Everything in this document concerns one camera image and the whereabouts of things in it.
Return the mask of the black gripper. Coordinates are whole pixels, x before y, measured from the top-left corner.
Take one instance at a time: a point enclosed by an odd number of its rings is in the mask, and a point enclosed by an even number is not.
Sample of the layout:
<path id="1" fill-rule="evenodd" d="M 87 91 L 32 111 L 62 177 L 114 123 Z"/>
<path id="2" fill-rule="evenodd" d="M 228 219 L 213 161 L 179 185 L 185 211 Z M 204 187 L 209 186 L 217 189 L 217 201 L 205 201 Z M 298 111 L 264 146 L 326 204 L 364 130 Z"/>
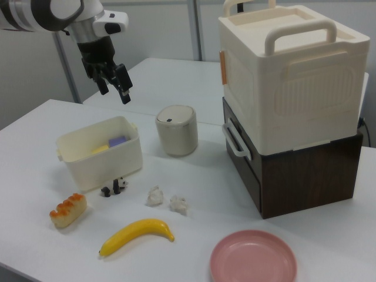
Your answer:
<path id="1" fill-rule="evenodd" d="M 111 38 L 105 36 L 96 41 L 78 43 L 78 48 L 86 74 L 96 82 L 100 93 L 105 95 L 109 91 L 106 79 L 117 89 L 122 103 L 129 103 L 133 83 L 125 65 L 115 65 L 113 61 L 115 49 Z"/>

